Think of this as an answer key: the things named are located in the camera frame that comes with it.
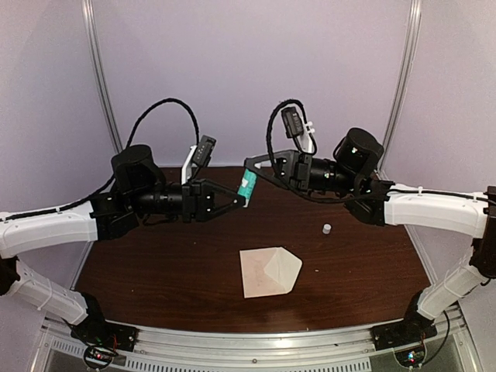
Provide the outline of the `green white glue stick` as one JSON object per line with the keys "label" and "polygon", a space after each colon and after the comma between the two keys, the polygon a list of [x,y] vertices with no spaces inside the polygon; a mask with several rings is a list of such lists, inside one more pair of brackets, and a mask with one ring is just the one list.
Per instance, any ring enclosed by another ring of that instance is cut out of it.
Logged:
{"label": "green white glue stick", "polygon": [[244,197],[244,208],[247,208],[250,203],[250,199],[253,195],[253,191],[257,184],[257,175],[249,169],[245,169],[241,183],[238,187],[237,194]]}

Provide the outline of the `white glue stick cap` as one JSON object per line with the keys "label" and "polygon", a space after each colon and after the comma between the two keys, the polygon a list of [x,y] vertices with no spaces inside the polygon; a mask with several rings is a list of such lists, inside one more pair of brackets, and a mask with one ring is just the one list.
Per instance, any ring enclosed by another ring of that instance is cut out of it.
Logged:
{"label": "white glue stick cap", "polygon": [[322,227],[322,233],[325,235],[329,235],[332,231],[332,226],[328,223],[324,224]]}

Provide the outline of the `beige envelope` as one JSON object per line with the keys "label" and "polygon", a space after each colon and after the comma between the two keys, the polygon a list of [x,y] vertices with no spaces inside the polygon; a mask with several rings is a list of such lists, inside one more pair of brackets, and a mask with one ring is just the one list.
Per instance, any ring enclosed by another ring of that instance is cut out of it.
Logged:
{"label": "beige envelope", "polygon": [[303,262],[282,246],[240,250],[244,298],[262,298],[292,292]]}

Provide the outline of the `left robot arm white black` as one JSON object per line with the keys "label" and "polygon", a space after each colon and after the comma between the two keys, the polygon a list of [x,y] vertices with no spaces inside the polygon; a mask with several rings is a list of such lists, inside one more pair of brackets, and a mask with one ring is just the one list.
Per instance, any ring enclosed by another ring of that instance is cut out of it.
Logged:
{"label": "left robot arm white black", "polygon": [[1,294],[18,296],[39,310],[51,312],[81,331],[95,344],[111,338],[111,326],[98,301],[71,291],[30,269],[20,253],[65,243],[92,243],[123,237],[152,215],[182,222],[207,222],[242,208],[246,199],[207,179],[191,179],[192,165],[209,155],[189,153],[179,183],[166,180],[152,150],[133,145],[111,160],[111,186],[84,201],[44,210],[1,214]]}

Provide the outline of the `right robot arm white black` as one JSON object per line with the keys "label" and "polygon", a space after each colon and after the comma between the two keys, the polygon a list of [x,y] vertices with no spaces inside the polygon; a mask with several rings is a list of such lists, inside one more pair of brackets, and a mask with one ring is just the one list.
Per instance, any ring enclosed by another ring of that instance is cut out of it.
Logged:
{"label": "right robot arm white black", "polygon": [[415,341],[435,318],[476,286],[495,278],[495,189],[457,193],[409,187],[374,178],[384,153],[375,138],[352,128],[335,148],[333,158],[284,150],[247,158],[244,166],[271,184],[315,203],[344,204],[358,221],[373,226],[423,226],[471,237],[472,245],[440,281],[416,294],[397,334]]}

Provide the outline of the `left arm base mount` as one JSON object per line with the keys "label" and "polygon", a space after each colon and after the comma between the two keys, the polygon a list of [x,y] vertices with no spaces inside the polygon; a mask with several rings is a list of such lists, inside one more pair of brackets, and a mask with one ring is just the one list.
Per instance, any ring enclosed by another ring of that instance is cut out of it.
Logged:
{"label": "left arm base mount", "polygon": [[105,322],[102,327],[65,323],[71,337],[84,344],[82,360],[91,371],[102,371],[113,364],[124,366],[124,352],[131,353],[135,349],[139,333],[136,327],[113,322]]}

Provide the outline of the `right aluminium frame post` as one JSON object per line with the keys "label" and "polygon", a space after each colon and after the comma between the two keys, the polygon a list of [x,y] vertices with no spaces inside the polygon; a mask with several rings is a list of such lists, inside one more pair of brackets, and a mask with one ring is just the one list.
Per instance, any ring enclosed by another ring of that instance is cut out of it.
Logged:
{"label": "right aluminium frame post", "polygon": [[400,69],[398,72],[398,80],[384,134],[384,155],[379,161],[378,165],[378,171],[380,173],[384,172],[386,159],[388,157],[388,153],[391,150],[391,145],[398,126],[401,109],[405,101],[405,96],[408,89],[408,82],[412,72],[412,67],[414,64],[415,54],[418,46],[421,24],[422,0],[411,0],[405,34],[404,49],[402,52]]}

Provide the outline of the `aluminium frame post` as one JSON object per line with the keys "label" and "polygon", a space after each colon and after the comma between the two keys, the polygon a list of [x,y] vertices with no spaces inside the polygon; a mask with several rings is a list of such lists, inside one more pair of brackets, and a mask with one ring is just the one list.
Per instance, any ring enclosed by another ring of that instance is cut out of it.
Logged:
{"label": "aluminium frame post", "polygon": [[115,114],[112,107],[108,84],[105,78],[103,59],[98,40],[98,30],[96,25],[95,9],[94,9],[93,1],[82,0],[81,7],[82,7],[84,27],[88,39],[88,47],[89,47],[92,69],[95,76],[96,89],[98,92],[98,97],[105,118],[105,124],[108,129],[108,134],[110,137],[113,150],[116,153],[119,153],[122,151],[123,145],[122,145],[119,129],[115,120]]}
{"label": "aluminium frame post", "polygon": [[388,153],[391,150],[391,145],[398,126],[401,109],[405,101],[405,96],[408,89],[408,82],[412,72],[412,67],[414,64],[415,54],[418,46],[421,24],[422,0],[411,0],[405,34],[404,49],[402,52],[400,69],[398,72],[398,80],[384,134],[384,155],[379,161],[378,165],[378,171],[380,173],[384,172],[386,159],[388,157]]}

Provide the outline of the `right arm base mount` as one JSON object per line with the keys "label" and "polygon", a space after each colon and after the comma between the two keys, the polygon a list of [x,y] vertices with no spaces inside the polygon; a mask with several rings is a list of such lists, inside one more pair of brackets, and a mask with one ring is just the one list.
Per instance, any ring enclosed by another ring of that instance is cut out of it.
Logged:
{"label": "right arm base mount", "polygon": [[397,363],[409,370],[424,364],[427,357],[425,341],[438,334],[434,325],[420,329],[404,320],[376,325],[370,333],[376,351],[393,351]]}

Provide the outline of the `left aluminium frame post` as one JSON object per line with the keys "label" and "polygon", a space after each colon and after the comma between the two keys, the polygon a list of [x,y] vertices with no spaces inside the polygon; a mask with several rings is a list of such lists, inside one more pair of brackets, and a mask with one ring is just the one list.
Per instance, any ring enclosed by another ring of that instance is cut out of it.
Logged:
{"label": "left aluminium frame post", "polygon": [[122,151],[123,145],[122,145],[119,129],[115,120],[115,114],[112,107],[108,84],[105,78],[103,59],[98,40],[98,30],[96,25],[95,9],[94,9],[93,1],[82,0],[81,7],[82,7],[84,27],[88,39],[88,47],[89,47],[92,69],[95,76],[96,89],[98,92],[98,97],[105,118],[105,124],[108,129],[108,134],[110,137],[113,150],[116,153],[119,153]]}

